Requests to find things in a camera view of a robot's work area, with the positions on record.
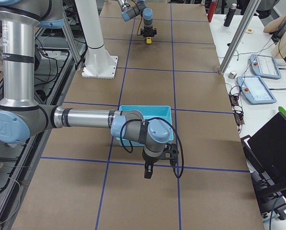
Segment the red cylinder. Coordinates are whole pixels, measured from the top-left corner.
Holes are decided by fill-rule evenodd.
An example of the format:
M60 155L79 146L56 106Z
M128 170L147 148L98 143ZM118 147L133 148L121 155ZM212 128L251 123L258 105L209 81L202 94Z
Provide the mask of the red cylinder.
M209 12L208 12L208 21L209 22L212 21L212 17L213 17L215 10L216 10L216 7L217 7L217 0L212 0L211 4L210 4Z

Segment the blue bin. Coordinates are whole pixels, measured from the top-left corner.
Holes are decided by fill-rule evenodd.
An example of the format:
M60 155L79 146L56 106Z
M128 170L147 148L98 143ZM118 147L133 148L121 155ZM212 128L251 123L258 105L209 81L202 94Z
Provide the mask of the blue bin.
M131 111L131 110L138 110L142 113L144 119L150 119L153 117L161 117L168 121L172 125L172 114L171 114L171 107L166 105L121 105L119 110L123 111ZM116 138L119 145L121 146L120 138ZM171 132L169 143L173 141L173 132ZM123 143L125 146L130 146L128 140L123 139ZM144 146L137 142L131 142L133 146Z

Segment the person's arm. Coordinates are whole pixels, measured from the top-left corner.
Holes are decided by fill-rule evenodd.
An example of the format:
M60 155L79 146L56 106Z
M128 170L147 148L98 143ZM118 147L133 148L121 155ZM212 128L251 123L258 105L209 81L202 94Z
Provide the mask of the person's arm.
M264 33L272 33L272 32L275 32L279 25L286 21L286 14L285 15L282 15L281 17L271 21L270 23L268 23L265 27L264 27L264 30L263 32Z

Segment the black bottle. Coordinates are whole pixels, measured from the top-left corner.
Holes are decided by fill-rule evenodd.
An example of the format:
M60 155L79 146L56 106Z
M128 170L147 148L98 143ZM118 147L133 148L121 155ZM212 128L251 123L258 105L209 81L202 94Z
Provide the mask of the black bottle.
M227 15L226 15L225 22L224 22L224 26L225 27L229 27L230 26L230 23L232 21L232 18L234 16L236 8L237 8L237 4L233 3L231 8L229 9Z

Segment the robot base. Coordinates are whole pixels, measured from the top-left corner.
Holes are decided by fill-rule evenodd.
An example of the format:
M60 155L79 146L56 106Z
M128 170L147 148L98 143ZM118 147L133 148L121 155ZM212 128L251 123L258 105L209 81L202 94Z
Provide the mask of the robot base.
M111 56L104 47L99 50L89 48L82 77L113 79L117 62L118 56Z

